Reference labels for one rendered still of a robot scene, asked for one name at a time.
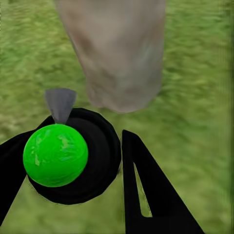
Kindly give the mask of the pesticide atomizer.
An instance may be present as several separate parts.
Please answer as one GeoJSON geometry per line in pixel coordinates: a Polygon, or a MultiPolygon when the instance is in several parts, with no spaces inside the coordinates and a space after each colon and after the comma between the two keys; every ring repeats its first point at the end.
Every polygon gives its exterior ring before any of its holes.
{"type": "Polygon", "coordinates": [[[23,149],[29,181],[52,202],[87,202],[101,195],[119,174],[121,140],[100,114],[73,108],[76,91],[49,88],[43,94],[51,115],[23,149]]]}

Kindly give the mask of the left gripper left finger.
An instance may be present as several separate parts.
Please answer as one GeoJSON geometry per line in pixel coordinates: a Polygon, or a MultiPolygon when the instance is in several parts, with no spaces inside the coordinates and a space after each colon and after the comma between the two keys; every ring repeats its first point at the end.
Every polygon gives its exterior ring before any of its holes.
{"type": "Polygon", "coordinates": [[[27,176],[22,154],[33,132],[21,133],[0,145],[0,225],[27,176]]]}

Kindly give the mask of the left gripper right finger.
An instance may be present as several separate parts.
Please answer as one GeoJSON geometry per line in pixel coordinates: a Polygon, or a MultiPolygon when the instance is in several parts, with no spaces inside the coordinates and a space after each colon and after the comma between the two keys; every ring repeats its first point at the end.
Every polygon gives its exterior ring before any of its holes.
{"type": "Polygon", "coordinates": [[[122,130],[126,234],[204,234],[141,138],[122,130]],[[136,172],[153,217],[142,216],[136,172]]]}

